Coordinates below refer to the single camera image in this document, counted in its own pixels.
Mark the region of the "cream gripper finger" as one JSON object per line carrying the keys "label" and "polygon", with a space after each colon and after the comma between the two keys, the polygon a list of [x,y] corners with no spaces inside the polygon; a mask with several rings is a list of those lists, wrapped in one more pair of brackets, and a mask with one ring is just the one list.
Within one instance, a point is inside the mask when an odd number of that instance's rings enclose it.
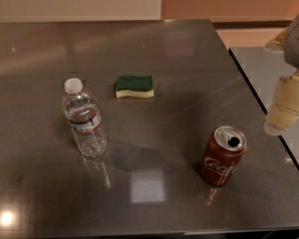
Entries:
{"label": "cream gripper finger", "polygon": [[281,135],[299,120],[299,69],[291,76],[281,76],[263,126],[269,135]]}

